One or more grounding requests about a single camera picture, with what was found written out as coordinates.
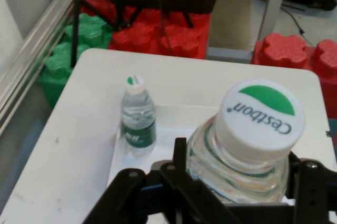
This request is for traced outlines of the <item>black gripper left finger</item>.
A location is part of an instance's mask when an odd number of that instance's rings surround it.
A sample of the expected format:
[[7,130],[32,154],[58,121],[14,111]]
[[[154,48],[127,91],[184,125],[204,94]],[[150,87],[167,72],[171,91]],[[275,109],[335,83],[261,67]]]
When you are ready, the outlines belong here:
[[176,138],[172,160],[148,174],[121,170],[89,213],[90,223],[147,223],[163,213],[169,223],[215,223],[222,203],[185,171],[186,138]]

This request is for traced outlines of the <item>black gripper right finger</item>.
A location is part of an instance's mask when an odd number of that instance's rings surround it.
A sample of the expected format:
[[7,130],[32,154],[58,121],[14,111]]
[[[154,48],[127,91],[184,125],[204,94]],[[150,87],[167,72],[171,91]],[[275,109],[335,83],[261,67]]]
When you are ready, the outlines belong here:
[[294,200],[293,223],[331,223],[336,212],[336,172],[290,153],[286,197]]

